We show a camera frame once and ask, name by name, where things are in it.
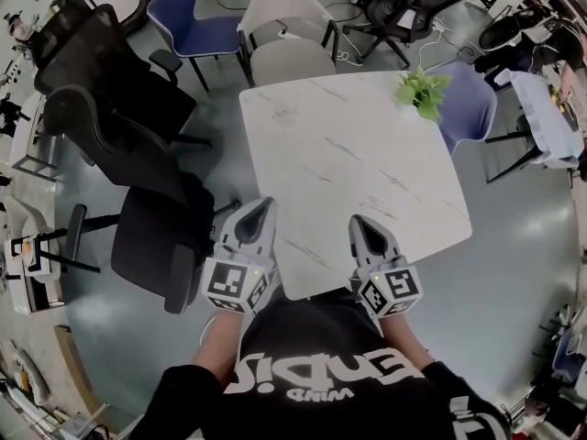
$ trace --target floor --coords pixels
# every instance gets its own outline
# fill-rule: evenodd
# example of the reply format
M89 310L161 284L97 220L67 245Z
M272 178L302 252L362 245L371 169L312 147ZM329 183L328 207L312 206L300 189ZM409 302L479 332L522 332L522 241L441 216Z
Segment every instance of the floor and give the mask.
M246 6L249 0L221 0ZM345 0L320 0L328 5ZM357 14L350 5L329 8L335 18ZM199 17L224 15L214 0L198 0ZM465 3L444 13L444 24L476 40L488 17ZM280 25L271 23L257 36L274 38ZM292 25L292 32L306 30ZM463 42L448 34L451 44ZM351 35L360 49L370 44ZM415 64L420 41L406 50ZM163 40L151 25L130 39L147 59ZM453 59L459 48L442 39L422 50L422 66ZM342 50L352 52L346 41ZM188 63L180 69L180 86L199 106L188 132L208 136L215 149L199 152L178 148L181 166L205 180L216 204L230 198L243 202L259 194L251 164L238 93L247 88L236 59L202 60L211 87L207 95ZM340 72L399 70L387 49L377 51L363 67L341 62ZM157 103L157 94L146 103ZM519 116L510 93L500 100L494 133L513 129ZM473 225L472 238L418 262L425 298L409 321L434 357L444 360L481 395L499 402L512 399L526 386L533 364L530 352L540 333L538 324L561 303L571 301L579 266L577 219L566 172L530 166L487 185L488 175L521 156L524 146L466 143L454 156ZM77 203L87 204L89 216L116 214L126 190L112 185L97 168L85 165L73 145L65 145L57 187L56 222L67 223ZM143 412L161 373L189 363L198 337L212 314L200 298L182 316L165 313L162 299L120 279L109 267L114 229L83 237L80 259L99 265L103 273L70 272L63 284L66 312L84 366L101 399L128 415Z

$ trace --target black t-shirt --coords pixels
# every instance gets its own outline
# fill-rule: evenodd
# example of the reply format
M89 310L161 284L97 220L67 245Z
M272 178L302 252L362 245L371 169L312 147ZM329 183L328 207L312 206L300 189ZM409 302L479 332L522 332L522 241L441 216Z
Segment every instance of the black t-shirt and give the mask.
M566 61L574 72L583 64L583 46L576 30L562 26L546 41L537 45L534 66L541 68L557 61Z
M288 302L260 312L223 392L205 368L167 369L130 436L511 438L503 416L445 365L423 372L389 347L354 302Z

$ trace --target green plant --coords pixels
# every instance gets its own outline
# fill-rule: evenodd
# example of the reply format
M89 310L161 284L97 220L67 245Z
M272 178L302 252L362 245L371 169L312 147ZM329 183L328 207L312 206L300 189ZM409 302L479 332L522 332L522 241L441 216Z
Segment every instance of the green plant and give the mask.
M424 119L438 121L438 106L444 101L443 91L449 88L450 75L428 75L421 67L417 73L409 73L395 95L400 103L414 105Z

